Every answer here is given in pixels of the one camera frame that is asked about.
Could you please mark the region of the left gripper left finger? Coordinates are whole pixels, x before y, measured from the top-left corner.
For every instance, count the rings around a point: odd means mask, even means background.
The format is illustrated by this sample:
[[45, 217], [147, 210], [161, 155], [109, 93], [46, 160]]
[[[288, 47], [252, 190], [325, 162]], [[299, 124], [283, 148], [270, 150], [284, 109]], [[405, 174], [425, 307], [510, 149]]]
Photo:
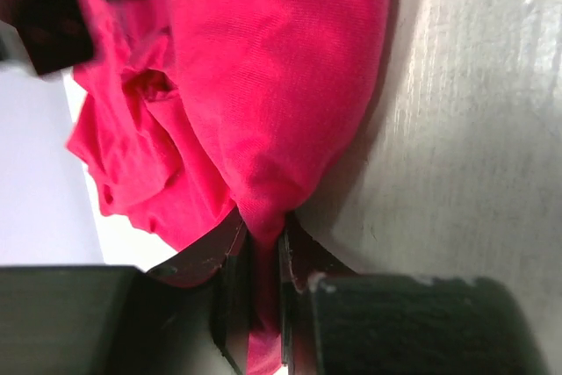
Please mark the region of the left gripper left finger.
[[237, 211], [148, 271], [1, 270], [4, 374], [243, 374], [248, 342], [248, 230]]

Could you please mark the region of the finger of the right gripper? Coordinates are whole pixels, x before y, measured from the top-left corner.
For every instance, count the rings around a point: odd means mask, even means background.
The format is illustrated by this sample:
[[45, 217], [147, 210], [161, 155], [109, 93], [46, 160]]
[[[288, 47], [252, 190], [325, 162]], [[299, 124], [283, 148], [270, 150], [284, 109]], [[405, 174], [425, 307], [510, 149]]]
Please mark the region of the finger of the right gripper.
[[8, 0], [8, 62], [48, 76], [96, 55], [78, 0]]

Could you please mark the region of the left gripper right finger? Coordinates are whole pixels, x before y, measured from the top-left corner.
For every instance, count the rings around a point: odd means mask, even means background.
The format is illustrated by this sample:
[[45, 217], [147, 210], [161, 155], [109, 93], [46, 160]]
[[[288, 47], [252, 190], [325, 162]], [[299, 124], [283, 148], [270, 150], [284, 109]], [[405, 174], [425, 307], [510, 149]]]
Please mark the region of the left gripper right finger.
[[491, 278], [359, 274], [288, 216], [278, 242], [291, 374], [545, 374], [514, 296]]

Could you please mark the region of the pink t shirt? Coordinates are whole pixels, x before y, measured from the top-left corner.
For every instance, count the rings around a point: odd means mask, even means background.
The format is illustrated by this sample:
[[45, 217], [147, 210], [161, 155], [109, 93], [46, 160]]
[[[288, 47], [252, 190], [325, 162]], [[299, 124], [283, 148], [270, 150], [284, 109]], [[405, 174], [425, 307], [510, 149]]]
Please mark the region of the pink t shirt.
[[104, 216], [184, 249], [237, 210], [252, 234], [248, 371], [281, 365], [274, 250], [349, 145], [390, 0], [79, 0], [98, 57], [68, 149]]

